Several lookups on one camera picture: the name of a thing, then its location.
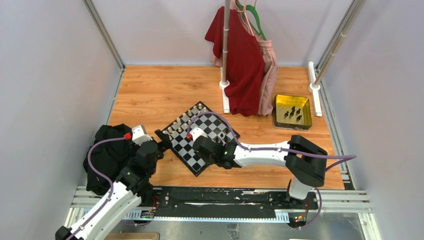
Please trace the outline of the black and white chessboard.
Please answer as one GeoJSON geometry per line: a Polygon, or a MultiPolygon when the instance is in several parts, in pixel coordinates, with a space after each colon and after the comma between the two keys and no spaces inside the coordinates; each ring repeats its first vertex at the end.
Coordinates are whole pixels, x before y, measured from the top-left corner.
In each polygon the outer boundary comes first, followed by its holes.
{"type": "Polygon", "coordinates": [[[187,134],[190,134],[193,139],[204,136],[221,145],[233,142],[241,136],[237,131],[234,132],[235,135],[232,135],[227,124],[211,112],[207,105],[199,101],[162,130],[163,134],[169,136],[172,152],[196,177],[209,164],[193,150],[194,141],[188,139],[187,134]]]}

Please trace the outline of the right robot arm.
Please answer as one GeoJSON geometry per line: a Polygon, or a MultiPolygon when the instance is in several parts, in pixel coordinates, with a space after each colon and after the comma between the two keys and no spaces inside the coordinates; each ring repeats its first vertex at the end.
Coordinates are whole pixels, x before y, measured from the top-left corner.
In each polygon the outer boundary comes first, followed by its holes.
{"type": "Polygon", "coordinates": [[[217,143],[196,127],[187,134],[194,152],[207,164],[224,169],[248,166],[285,167],[293,174],[285,195],[286,204],[298,209],[312,188],[325,183],[328,153],[301,135],[274,144],[245,144],[233,140],[217,143]]]}

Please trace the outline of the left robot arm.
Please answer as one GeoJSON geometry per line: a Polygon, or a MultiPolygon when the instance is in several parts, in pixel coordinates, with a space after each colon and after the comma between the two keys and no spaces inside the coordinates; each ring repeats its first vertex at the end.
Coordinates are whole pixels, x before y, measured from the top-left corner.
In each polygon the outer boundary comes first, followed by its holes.
{"type": "Polygon", "coordinates": [[[122,137],[101,140],[89,149],[88,164],[109,183],[109,190],[80,220],[70,227],[61,226],[55,233],[55,239],[103,240],[135,207],[151,205],[151,210],[157,211],[161,199],[154,194],[154,187],[149,180],[156,172],[157,161],[164,158],[164,153],[171,149],[172,142],[171,137],[159,129],[155,134],[159,137],[159,142],[146,133],[143,125],[138,125],[122,137]],[[91,155],[101,144],[117,141],[130,142],[138,148],[116,180],[111,180],[93,166],[91,155]]]}

